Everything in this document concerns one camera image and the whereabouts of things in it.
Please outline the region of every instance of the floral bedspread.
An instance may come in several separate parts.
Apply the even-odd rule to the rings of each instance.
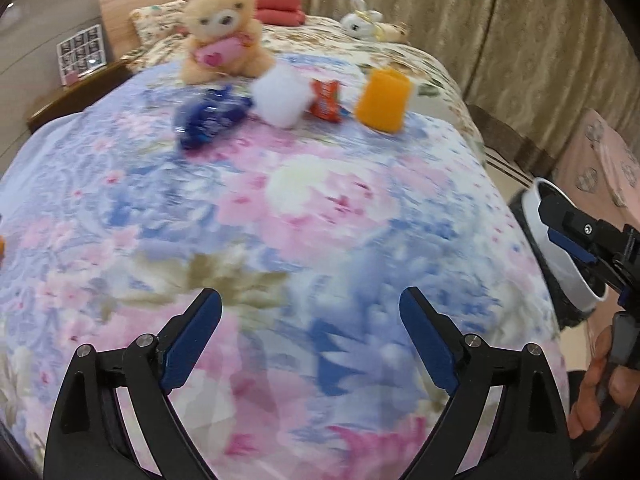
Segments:
[[[136,49],[124,56],[129,68],[140,72],[186,55],[182,34],[158,41],[150,49]],[[462,93],[447,69],[433,56],[404,44],[361,41],[347,36],[340,23],[322,16],[308,16],[301,27],[263,27],[262,44],[274,54],[313,54],[349,61],[367,75],[374,68],[390,66],[415,84],[410,110],[443,119],[466,140],[484,163],[484,141],[462,100]]]
[[[287,60],[358,84],[344,61]],[[247,120],[185,157],[172,115],[197,90],[177,70],[43,127],[0,183],[0,415],[37,464],[74,349],[156,332],[205,286],[222,321],[170,399],[224,480],[398,478],[446,403],[399,319],[412,285],[463,333],[541,344],[566,396],[541,273],[455,128],[412,113],[394,137]]]

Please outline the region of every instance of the wooden nightstand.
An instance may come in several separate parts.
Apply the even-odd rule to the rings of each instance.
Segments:
[[[81,112],[132,76],[123,61],[109,63],[78,83],[60,87],[39,99],[27,112],[27,126],[34,133],[53,119]]]

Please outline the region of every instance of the metal screw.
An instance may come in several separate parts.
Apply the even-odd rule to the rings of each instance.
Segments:
[[[136,345],[140,348],[144,348],[145,346],[149,346],[154,341],[154,337],[151,334],[143,334],[138,336],[136,339]]]
[[[471,348],[478,348],[482,344],[482,338],[476,334],[465,335],[465,343]]]
[[[540,354],[542,354],[542,348],[540,348],[535,343],[529,343],[527,345],[527,351],[529,351],[529,353],[531,355],[540,355]]]
[[[78,357],[84,357],[85,355],[89,355],[90,351],[91,347],[89,345],[82,345],[78,347],[78,350],[76,350],[76,355]]]

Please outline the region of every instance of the pink heart pillow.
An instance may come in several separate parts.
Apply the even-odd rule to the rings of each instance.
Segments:
[[[231,36],[199,48],[194,56],[198,63],[217,67],[239,58],[243,51],[244,44],[241,39]]]

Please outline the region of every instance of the teddy bear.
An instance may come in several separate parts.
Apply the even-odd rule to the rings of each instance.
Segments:
[[[255,0],[191,0],[184,8],[189,36],[181,77],[186,84],[213,81],[221,74],[260,77],[274,63],[260,44],[262,24]]]

